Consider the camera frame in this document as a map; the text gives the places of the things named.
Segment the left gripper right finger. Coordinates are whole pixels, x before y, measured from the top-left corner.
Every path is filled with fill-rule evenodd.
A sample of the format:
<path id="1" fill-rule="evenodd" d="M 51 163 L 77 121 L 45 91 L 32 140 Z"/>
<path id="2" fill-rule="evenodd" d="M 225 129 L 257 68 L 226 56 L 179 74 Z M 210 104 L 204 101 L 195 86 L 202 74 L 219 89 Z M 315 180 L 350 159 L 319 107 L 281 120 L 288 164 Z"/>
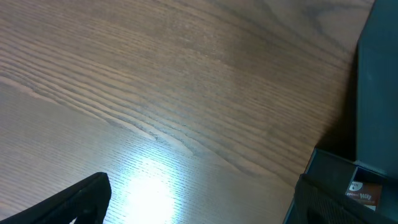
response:
<path id="1" fill-rule="evenodd" d="M 295 216 L 299 224 L 396 224 L 390 218 L 339 194 L 302 174 L 295 186 Z"/>

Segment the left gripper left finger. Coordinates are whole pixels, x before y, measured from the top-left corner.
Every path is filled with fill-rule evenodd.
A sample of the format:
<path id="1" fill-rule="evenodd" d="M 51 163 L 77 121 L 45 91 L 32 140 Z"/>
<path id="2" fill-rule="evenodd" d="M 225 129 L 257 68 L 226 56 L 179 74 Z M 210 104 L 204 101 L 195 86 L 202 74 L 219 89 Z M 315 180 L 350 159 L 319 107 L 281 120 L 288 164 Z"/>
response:
<path id="1" fill-rule="evenodd" d="M 1 224 L 103 223 L 111 199 L 105 172 L 97 172 Z"/>

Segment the brown Pocky snack box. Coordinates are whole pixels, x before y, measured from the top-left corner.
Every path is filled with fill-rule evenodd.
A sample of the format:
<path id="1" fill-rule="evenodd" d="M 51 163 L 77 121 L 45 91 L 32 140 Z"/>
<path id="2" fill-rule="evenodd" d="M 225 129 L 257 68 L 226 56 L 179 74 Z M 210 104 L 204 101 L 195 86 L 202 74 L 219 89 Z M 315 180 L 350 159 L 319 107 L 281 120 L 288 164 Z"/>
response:
<path id="1" fill-rule="evenodd" d="M 346 191 L 346 196 L 357 201 L 361 205 L 376 211 L 379 204 L 379 199 L 381 198 L 382 185 L 352 181 L 348 190 Z"/>

